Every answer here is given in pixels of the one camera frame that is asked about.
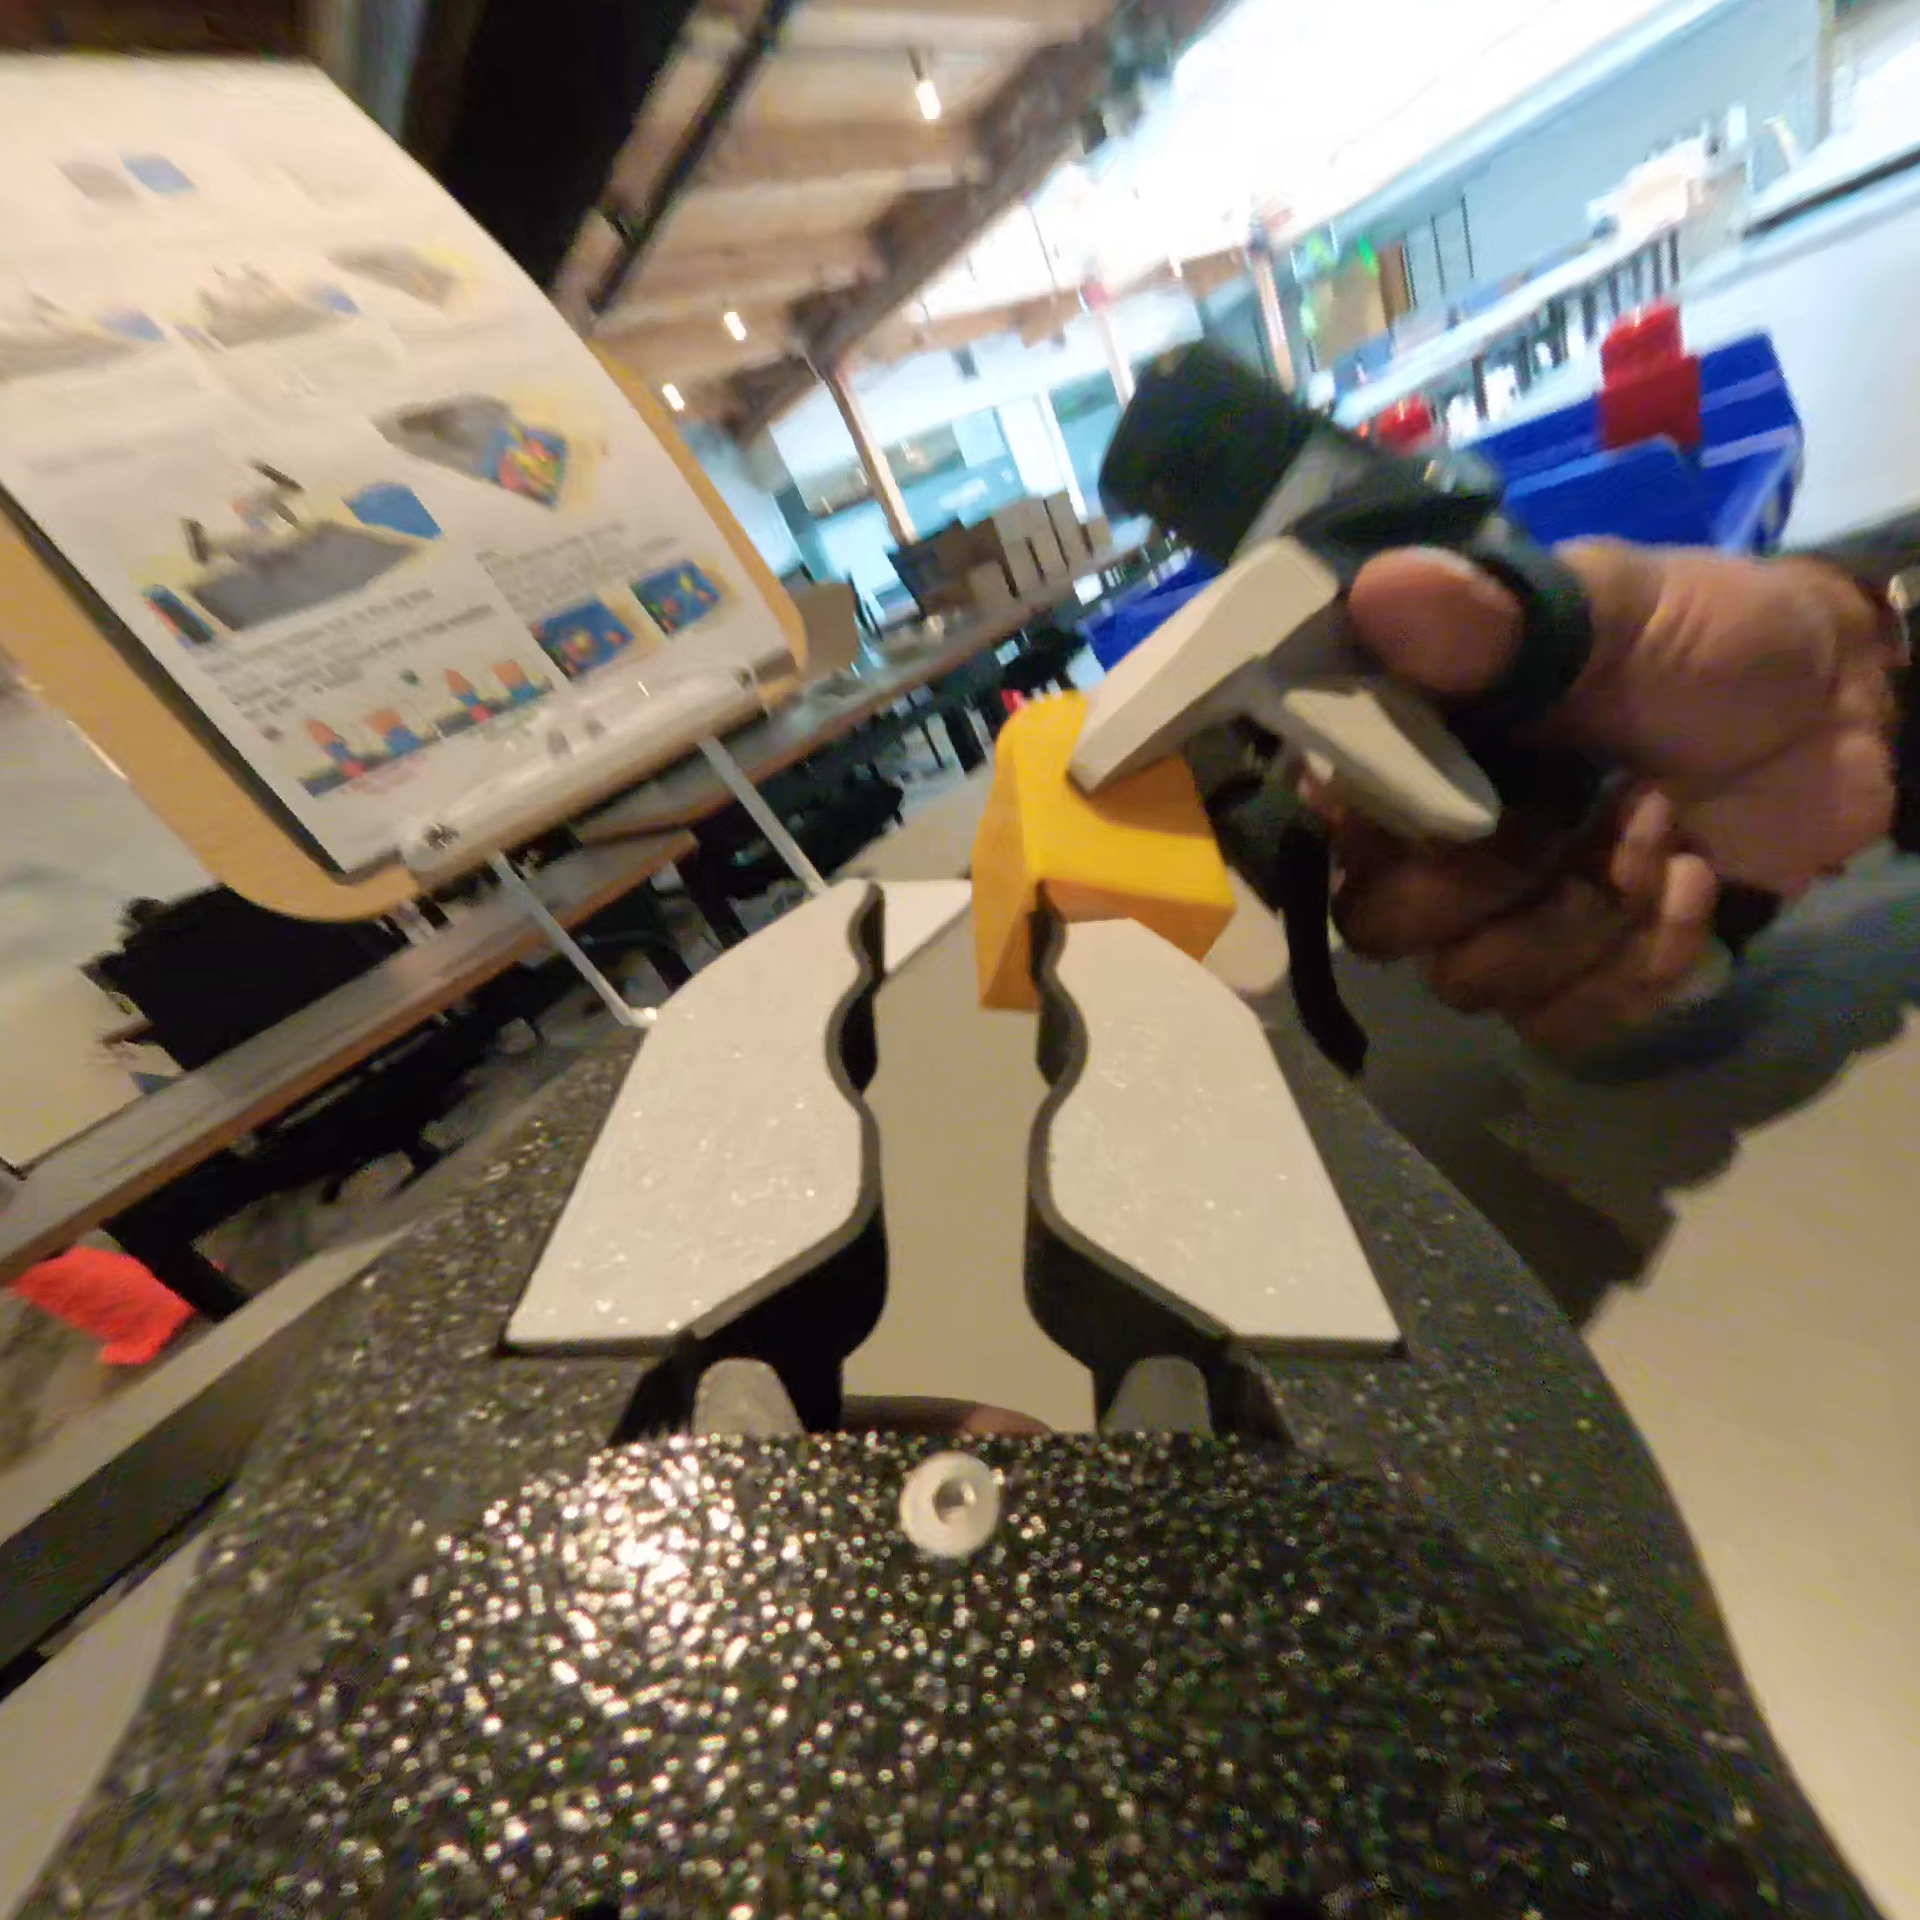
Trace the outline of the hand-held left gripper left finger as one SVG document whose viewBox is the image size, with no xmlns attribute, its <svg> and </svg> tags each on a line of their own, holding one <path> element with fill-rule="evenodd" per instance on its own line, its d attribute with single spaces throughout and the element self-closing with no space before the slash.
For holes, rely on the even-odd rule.
<svg viewBox="0 0 1920 1920">
<path fill-rule="evenodd" d="M 507 1353 L 666 1353 L 870 1229 L 883 933 L 881 887 L 839 879 L 664 1005 L 512 1310 Z"/>
</svg>

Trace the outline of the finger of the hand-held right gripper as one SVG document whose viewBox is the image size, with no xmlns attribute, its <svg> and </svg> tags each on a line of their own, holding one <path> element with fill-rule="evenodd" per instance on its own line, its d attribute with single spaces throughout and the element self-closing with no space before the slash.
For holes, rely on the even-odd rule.
<svg viewBox="0 0 1920 1920">
<path fill-rule="evenodd" d="M 1280 721 L 1346 673 L 1346 589 L 1305 545 L 1266 539 L 1187 598 L 1093 686 L 1070 780 L 1093 798 L 1203 732 Z"/>
<path fill-rule="evenodd" d="M 1280 693 L 1278 718 L 1309 767 L 1385 829 L 1471 846 L 1501 827 L 1494 780 L 1410 689 L 1385 677 L 1311 678 Z"/>
</svg>

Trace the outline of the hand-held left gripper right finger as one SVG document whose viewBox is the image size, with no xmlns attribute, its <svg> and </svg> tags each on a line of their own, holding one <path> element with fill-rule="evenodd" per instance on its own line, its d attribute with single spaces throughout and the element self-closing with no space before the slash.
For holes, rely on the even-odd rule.
<svg viewBox="0 0 1920 1920">
<path fill-rule="evenodd" d="M 1257 1013 L 1130 921 L 1047 927 L 1030 1193 L 1095 1271 L 1200 1337 L 1376 1358 L 1401 1325 Z"/>
</svg>

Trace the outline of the yellow mega block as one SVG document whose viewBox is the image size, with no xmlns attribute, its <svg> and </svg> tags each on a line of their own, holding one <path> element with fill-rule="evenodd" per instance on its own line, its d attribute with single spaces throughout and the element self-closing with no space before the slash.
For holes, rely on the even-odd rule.
<svg viewBox="0 0 1920 1920">
<path fill-rule="evenodd" d="M 1037 916 L 1136 921 L 1193 961 L 1232 923 L 1238 902 L 1203 793 L 1168 756 L 1088 796 L 1072 751 L 1088 694 L 1055 693 L 1010 711 L 973 853 L 976 999 L 1032 1013 Z"/>
</svg>

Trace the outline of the large blue plastic bin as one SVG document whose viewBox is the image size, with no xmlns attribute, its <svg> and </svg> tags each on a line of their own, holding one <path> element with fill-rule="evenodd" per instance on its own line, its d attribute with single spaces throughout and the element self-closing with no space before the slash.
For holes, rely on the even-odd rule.
<svg viewBox="0 0 1920 1920">
<path fill-rule="evenodd" d="M 1545 549 L 1619 539 L 1765 555 L 1779 546 L 1792 515 L 1806 452 L 1806 430 L 1781 355 L 1765 330 L 1693 353 L 1702 357 L 1704 370 L 1704 431 L 1697 447 L 1650 438 L 1565 463 L 1503 470 L 1475 447 L 1445 446 L 1469 451 L 1497 470 L 1510 517 Z M 1114 668 L 1229 570 L 1208 562 L 1173 533 L 1166 534 L 1189 551 L 1189 562 L 1171 586 L 1149 588 L 1127 598 L 1120 612 L 1093 617 L 1088 639 L 1104 668 Z"/>
</svg>

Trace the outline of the group of mega block towers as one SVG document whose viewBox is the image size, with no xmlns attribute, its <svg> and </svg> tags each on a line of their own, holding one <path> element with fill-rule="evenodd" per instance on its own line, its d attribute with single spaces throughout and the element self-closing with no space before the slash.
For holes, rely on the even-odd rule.
<svg viewBox="0 0 1920 1920">
<path fill-rule="evenodd" d="M 1657 438 L 1685 451 L 1702 443 L 1702 357 L 1687 347 L 1677 300 L 1627 308 L 1605 334 L 1592 331 L 1600 377 L 1584 397 L 1537 417 L 1494 420 L 1485 396 L 1488 364 L 1513 361 L 1515 391 L 1528 393 L 1538 381 L 1537 337 L 1545 337 L 1558 366 L 1567 361 L 1567 321 L 1569 305 L 1550 301 L 1523 327 L 1504 327 L 1471 353 L 1455 353 L 1437 374 L 1401 383 L 1357 417 L 1359 431 L 1391 447 L 1475 447 L 1507 474 Z"/>
</svg>

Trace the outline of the stack of cardboard boxes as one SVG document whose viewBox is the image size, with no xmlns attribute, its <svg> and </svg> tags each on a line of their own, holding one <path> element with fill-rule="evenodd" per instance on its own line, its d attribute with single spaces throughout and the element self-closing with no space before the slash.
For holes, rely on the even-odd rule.
<svg viewBox="0 0 1920 1920">
<path fill-rule="evenodd" d="M 1057 492 L 1023 497 L 984 519 L 949 522 L 902 546 L 896 573 L 926 615 L 987 612 L 1093 578 L 1119 553 L 1114 526 L 1081 517 L 1072 497 Z"/>
</svg>

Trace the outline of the white clipboard stand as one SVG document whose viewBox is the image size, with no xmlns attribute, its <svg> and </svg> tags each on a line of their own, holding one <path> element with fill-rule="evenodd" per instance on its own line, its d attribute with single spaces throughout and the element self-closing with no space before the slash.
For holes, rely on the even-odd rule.
<svg viewBox="0 0 1920 1920">
<path fill-rule="evenodd" d="M 574 689 L 547 718 L 527 723 L 490 751 L 479 785 L 398 827 L 398 857 L 425 889 L 487 868 L 506 898 L 537 925 L 547 946 L 626 1029 L 657 1015 L 633 1005 L 591 961 L 522 874 L 512 850 L 563 825 L 623 786 L 698 751 L 813 895 L 826 889 L 801 842 L 749 778 L 722 738 L 726 723 L 767 715 L 773 694 L 746 670 L 705 670 L 681 678 L 621 678 Z"/>
</svg>

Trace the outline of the orange traffic cone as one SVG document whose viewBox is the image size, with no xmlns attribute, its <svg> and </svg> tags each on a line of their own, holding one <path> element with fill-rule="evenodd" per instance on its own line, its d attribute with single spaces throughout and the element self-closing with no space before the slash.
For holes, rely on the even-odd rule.
<svg viewBox="0 0 1920 1920">
<path fill-rule="evenodd" d="M 94 1245 L 27 1267 L 8 1293 L 91 1339 L 115 1370 L 151 1365 L 197 1316 L 150 1267 Z"/>
</svg>

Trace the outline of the wooden clipboard with instruction sheet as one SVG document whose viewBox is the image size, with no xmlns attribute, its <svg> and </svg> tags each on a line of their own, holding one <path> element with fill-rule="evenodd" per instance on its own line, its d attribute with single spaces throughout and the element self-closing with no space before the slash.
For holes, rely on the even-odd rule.
<svg viewBox="0 0 1920 1920">
<path fill-rule="evenodd" d="M 203 870 L 366 921 L 759 718 L 672 422 L 318 68 L 6 55 L 6 660 Z"/>
</svg>

